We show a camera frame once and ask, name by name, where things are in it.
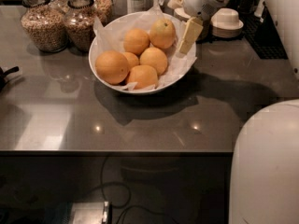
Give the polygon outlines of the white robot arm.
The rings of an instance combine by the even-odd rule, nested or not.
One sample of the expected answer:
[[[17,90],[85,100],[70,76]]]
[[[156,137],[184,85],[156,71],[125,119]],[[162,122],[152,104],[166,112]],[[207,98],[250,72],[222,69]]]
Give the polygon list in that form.
[[[298,0],[265,0],[298,66]],[[242,127],[230,169],[227,224],[299,224],[299,100],[262,108]]]

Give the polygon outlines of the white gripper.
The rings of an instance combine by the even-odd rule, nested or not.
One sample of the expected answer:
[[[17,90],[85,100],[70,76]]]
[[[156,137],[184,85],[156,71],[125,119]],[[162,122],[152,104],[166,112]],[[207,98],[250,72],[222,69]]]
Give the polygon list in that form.
[[[182,7],[191,16],[185,24],[183,37],[178,46],[178,51],[187,55],[192,45],[202,33],[203,21],[209,20],[220,7],[225,5],[224,0],[169,0],[167,6],[171,9]]]

